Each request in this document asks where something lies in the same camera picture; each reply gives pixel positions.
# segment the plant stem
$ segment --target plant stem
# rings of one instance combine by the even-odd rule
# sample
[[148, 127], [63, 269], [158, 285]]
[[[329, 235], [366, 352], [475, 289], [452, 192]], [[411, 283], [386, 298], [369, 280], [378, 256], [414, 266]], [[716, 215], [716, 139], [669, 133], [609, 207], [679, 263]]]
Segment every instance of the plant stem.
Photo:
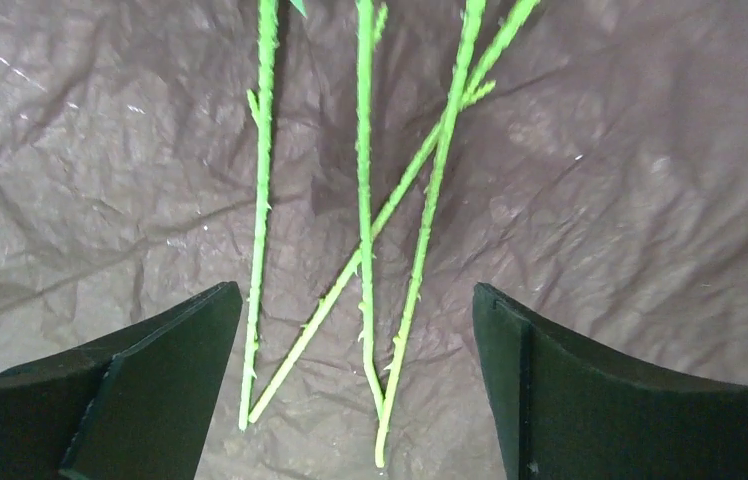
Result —
[[[483, 97], [491, 92], [492, 88], [494, 87], [494, 82], [488, 82], [479, 87], [478, 85], [480, 85], [481, 82], [483, 82], [483, 80], [486, 78], [489, 70], [491, 70], [492, 66], [494, 66], [495, 62], [501, 56], [503, 51], [512, 42], [512, 39], [515, 37], [518, 28], [522, 24], [524, 24], [524, 21], [526, 20], [530, 11], [538, 3], [539, 0], [521, 0], [510, 11], [506, 23], [495, 35], [492, 43], [486, 49], [486, 52], [483, 53], [483, 56], [480, 57], [480, 61], [477, 63], [477, 66], [475, 66], [474, 70], [471, 73], [471, 76], [469, 77], [469, 87], [471, 85], [474, 85], [475, 87], [466, 88], [465, 95], [463, 95], [462, 97], [463, 109], [480, 101]], [[395, 187], [395, 189], [389, 195], [388, 200], [383, 205], [382, 210], [380, 210], [380, 213], [377, 214], [377, 218], [374, 220], [374, 224], [372, 225], [372, 237], [374, 240], [376, 240], [377, 236], [383, 230], [383, 227], [385, 227], [386, 223], [388, 223], [392, 214], [394, 214], [395, 210], [397, 209], [398, 204], [400, 204], [401, 200], [403, 200], [403, 197], [409, 191], [412, 183], [415, 181], [415, 178], [418, 177], [418, 173], [424, 167], [427, 158], [436, 148], [441, 124], [442, 119], [440, 118], [422, 142], [421, 147], [418, 149], [418, 152], [416, 152], [416, 154], [413, 156], [412, 161], [409, 163], [409, 166], [401, 176], [398, 185]], [[328, 290], [324, 298], [319, 300], [318, 307], [315, 309], [315, 312], [312, 314], [309, 321], [303, 325], [303, 330], [300, 337], [298, 337], [291, 350], [289, 350], [286, 358], [283, 359], [283, 363], [280, 364], [277, 372], [274, 373], [274, 376], [271, 378], [271, 381], [268, 383], [268, 387], [262, 393], [262, 396], [253, 406], [253, 410], [250, 413], [251, 423], [259, 420], [259, 417], [265, 411], [265, 408], [268, 407], [271, 399], [274, 398], [274, 395], [277, 394], [277, 391], [280, 389], [283, 381], [294, 368], [295, 362], [297, 362], [301, 355], [303, 355], [303, 352], [304, 350], [306, 350], [307, 345], [309, 345], [309, 342], [315, 336], [315, 333], [318, 331], [318, 327], [320, 327], [321, 324], [324, 323], [327, 315], [330, 314], [330, 311], [336, 304], [336, 301], [338, 300], [339, 295], [342, 293], [342, 290], [348, 284], [351, 277], [353, 277], [353, 274], [359, 266], [360, 261], [361, 252], [359, 249], [357, 249], [348, 260], [348, 263], [342, 269], [341, 273], [336, 279], [336, 282], [332, 287], [330, 287], [330, 290]]]
[[374, 2], [357, 0], [359, 44], [356, 61], [356, 168], [359, 186], [359, 250], [362, 261], [362, 367], [374, 396], [377, 417], [383, 411], [383, 388], [374, 365], [374, 245], [371, 238], [371, 76], [374, 63]]
[[460, 111], [460, 100], [465, 91], [466, 80], [468, 79], [468, 67], [474, 56], [474, 43], [480, 34], [480, 25], [485, 9], [486, 0], [466, 1], [462, 38], [456, 54], [453, 80], [451, 81], [451, 88], [448, 93], [448, 103], [445, 106], [444, 119], [442, 120], [442, 128], [439, 133], [439, 143], [436, 145], [433, 172], [430, 175], [430, 183], [427, 185], [427, 200], [424, 203], [424, 211], [421, 214], [421, 228], [418, 234], [415, 259], [412, 264], [411, 281], [409, 282], [400, 328], [393, 340], [395, 344], [395, 356], [389, 370], [389, 381], [386, 385], [386, 396], [383, 402], [383, 415], [380, 418], [380, 424], [377, 428], [377, 440], [375, 443], [374, 462], [378, 468], [383, 468], [386, 465], [385, 448], [386, 437], [389, 433], [389, 421], [392, 417], [392, 409], [394, 408], [395, 397], [397, 395], [403, 359], [406, 355], [406, 345], [412, 327], [412, 318], [421, 291], [424, 260], [427, 257], [427, 247], [430, 243], [430, 234], [433, 230], [433, 219], [436, 216], [439, 191], [441, 190], [442, 180], [445, 176], [445, 164], [448, 160], [451, 140], [453, 139], [456, 117]]
[[262, 297], [262, 270], [265, 266], [265, 237], [268, 231], [269, 185], [271, 177], [271, 110], [274, 100], [274, 58], [277, 49], [277, 0], [259, 0], [259, 111], [257, 118], [256, 220], [253, 229], [253, 266], [248, 296], [247, 333], [244, 344], [239, 429], [247, 429], [254, 363], [259, 349], [257, 323]]

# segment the wrinkled plastic sheet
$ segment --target wrinkled plastic sheet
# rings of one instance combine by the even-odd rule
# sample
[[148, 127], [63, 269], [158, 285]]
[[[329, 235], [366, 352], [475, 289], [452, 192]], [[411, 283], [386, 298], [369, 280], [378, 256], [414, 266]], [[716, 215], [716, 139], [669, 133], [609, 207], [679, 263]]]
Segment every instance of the wrinkled plastic sheet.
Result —
[[[256, 3], [0, 1], [0, 370], [247, 286]], [[375, 205], [443, 108], [462, 6], [389, 5]], [[490, 2], [485, 41], [510, 5]], [[257, 388], [357, 239], [355, 5], [307, 8], [283, 20]], [[478, 281], [625, 353], [748, 384], [748, 2], [547, 0], [491, 75], [456, 131], [388, 469], [354, 280], [244, 434], [239, 335], [198, 478], [503, 478]], [[424, 181], [377, 242], [381, 366]]]

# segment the diagonal green stem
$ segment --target diagonal green stem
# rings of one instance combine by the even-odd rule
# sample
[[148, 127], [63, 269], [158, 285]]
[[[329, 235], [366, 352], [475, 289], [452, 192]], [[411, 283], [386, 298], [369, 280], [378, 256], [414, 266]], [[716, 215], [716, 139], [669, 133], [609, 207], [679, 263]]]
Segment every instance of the diagonal green stem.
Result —
[[[495, 62], [497, 62], [498, 58], [500, 58], [506, 47], [509, 46], [510, 43], [512, 43], [512, 39], [515, 37], [518, 28], [522, 24], [524, 24], [530, 11], [538, 3], [539, 0], [521, 0], [510, 11], [506, 23], [495, 35], [492, 43], [486, 49], [486, 52], [483, 53], [483, 56], [480, 57], [477, 66], [475, 66], [474, 70], [471, 73], [471, 76], [469, 77], [468, 86], [470, 87], [474, 85], [474, 87], [466, 88], [466, 93], [462, 97], [462, 108], [467, 108], [473, 105], [492, 91], [495, 85], [494, 82], [487, 82], [481, 85], [483, 79], [489, 73], [489, 70], [491, 70], [492, 66], [494, 66]], [[406, 171], [403, 173], [403, 176], [401, 176], [397, 187], [395, 187], [395, 189], [389, 195], [388, 200], [386, 201], [385, 205], [383, 205], [383, 209], [380, 210], [380, 213], [374, 220], [374, 224], [371, 228], [374, 240], [376, 240], [377, 236], [383, 230], [383, 227], [386, 225], [386, 223], [388, 223], [392, 214], [397, 209], [398, 204], [401, 200], [403, 200], [403, 197], [409, 191], [412, 183], [418, 176], [418, 173], [424, 167], [427, 158], [436, 148], [436, 143], [439, 138], [440, 126], [441, 119], [432, 128], [430, 133], [424, 139], [424, 142], [422, 142], [418, 152], [415, 154], [415, 156], [413, 156], [412, 161], [410, 162]], [[262, 396], [259, 398], [259, 400], [257, 400], [256, 404], [253, 406], [253, 410], [250, 413], [251, 423], [259, 420], [259, 417], [265, 411], [265, 408], [268, 407], [271, 399], [274, 398], [274, 395], [277, 394], [277, 391], [280, 389], [283, 381], [292, 371], [292, 368], [294, 368], [295, 362], [297, 362], [301, 355], [303, 355], [303, 352], [304, 350], [306, 350], [307, 345], [309, 345], [309, 342], [315, 336], [315, 333], [318, 331], [318, 327], [321, 326], [321, 324], [327, 318], [327, 315], [330, 314], [330, 310], [332, 310], [333, 306], [336, 304], [336, 301], [338, 300], [339, 295], [342, 293], [342, 290], [348, 284], [351, 277], [353, 277], [354, 272], [359, 267], [360, 261], [361, 252], [359, 249], [357, 249], [356, 251], [354, 251], [350, 260], [348, 260], [348, 263], [342, 269], [341, 273], [336, 279], [336, 282], [332, 287], [330, 287], [330, 290], [327, 292], [324, 298], [322, 298], [318, 302], [318, 308], [316, 308], [312, 317], [310, 317], [309, 322], [307, 322], [303, 326], [300, 337], [298, 337], [297, 341], [294, 343], [294, 345], [292, 345], [292, 348], [286, 355], [286, 358], [283, 359], [283, 362], [280, 364], [277, 372], [274, 373], [274, 376], [268, 383], [268, 387], [262, 393]]]
[[[248, 296], [247, 332], [244, 343], [244, 368], [242, 371], [241, 403], [239, 404], [239, 429], [247, 429], [253, 379], [256, 378], [254, 363], [259, 348], [257, 323], [262, 296], [262, 271], [265, 266], [265, 237], [268, 231], [268, 193], [271, 177], [271, 109], [274, 100], [274, 58], [277, 48], [277, 0], [259, 1], [259, 99], [256, 118], [257, 167], [256, 167], [256, 220], [253, 229], [253, 266]], [[253, 95], [251, 109], [254, 108]]]
[[448, 104], [445, 106], [442, 128], [439, 133], [439, 143], [436, 145], [436, 156], [433, 159], [433, 172], [430, 175], [430, 183], [427, 185], [427, 200], [424, 202], [424, 211], [421, 214], [421, 229], [418, 234], [418, 245], [415, 250], [415, 259], [412, 263], [412, 276], [409, 289], [406, 294], [403, 316], [401, 317], [398, 334], [394, 338], [395, 356], [389, 369], [389, 381], [386, 385], [386, 396], [383, 400], [383, 415], [377, 428], [377, 440], [375, 443], [374, 462], [378, 468], [386, 465], [385, 449], [386, 437], [389, 433], [389, 421], [392, 417], [392, 409], [397, 396], [398, 382], [403, 367], [403, 359], [406, 355], [406, 344], [412, 327], [412, 318], [421, 292], [422, 274], [424, 272], [424, 261], [427, 257], [427, 247], [430, 243], [430, 234], [433, 230], [433, 219], [436, 216], [436, 206], [439, 202], [439, 191], [442, 188], [442, 180], [445, 176], [445, 164], [453, 139], [456, 118], [460, 111], [460, 103], [465, 83], [468, 79], [468, 66], [474, 56], [474, 43], [480, 34], [480, 25], [483, 21], [483, 11], [486, 9], [486, 0], [467, 0], [465, 6], [465, 19], [462, 26], [462, 38], [456, 54], [456, 65], [454, 76], [448, 93]]
[[377, 417], [383, 410], [383, 387], [374, 365], [374, 245], [371, 238], [371, 76], [374, 63], [374, 2], [357, 0], [359, 45], [356, 80], [356, 165], [359, 198], [359, 250], [362, 261], [362, 366], [374, 396]]

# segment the black plastic part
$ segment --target black plastic part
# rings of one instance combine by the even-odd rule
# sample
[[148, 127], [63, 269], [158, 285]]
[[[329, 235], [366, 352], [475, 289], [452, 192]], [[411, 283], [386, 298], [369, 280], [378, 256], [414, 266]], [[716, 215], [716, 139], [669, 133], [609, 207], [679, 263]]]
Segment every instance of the black plastic part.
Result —
[[193, 479], [241, 307], [222, 283], [1, 373], [0, 479]]
[[748, 479], [748, 386], [630, 357], [490, 285], [473, 317], [508, 480]]

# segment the plastic surface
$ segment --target plastic surface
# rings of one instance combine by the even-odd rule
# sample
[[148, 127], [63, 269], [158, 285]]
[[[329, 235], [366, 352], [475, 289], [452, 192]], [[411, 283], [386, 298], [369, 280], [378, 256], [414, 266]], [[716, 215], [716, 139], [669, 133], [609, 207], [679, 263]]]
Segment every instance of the plastic surface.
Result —
[[[305, 0], [303, 19], [285, 3], [257, 391], [359, 238], [356, 5]], [[464, 8], [388, 4], [375, 210], [441, 115]], [[481, 45], [510, 6], [489, 0]], [[253, 0], [0, 0], [0, 372], [247, 283], [256, 14]], [[198, 480], [503, 479], [477, 282], [626, 354], [748, 384], [748, 1], [544, 0], [490, 78], [458, 120], [389, 468], [373, 465], [353, 280], [244, 435], [237, 342]], [[381, 367], [426, 182], [376, 245]]]
[[748, 479], [748, 387], [624, 355], [489, 285], [473, 317], [509, 480]]
[[220, 284], [1, 373], [0, 479], [193, 479], [240, 311]]

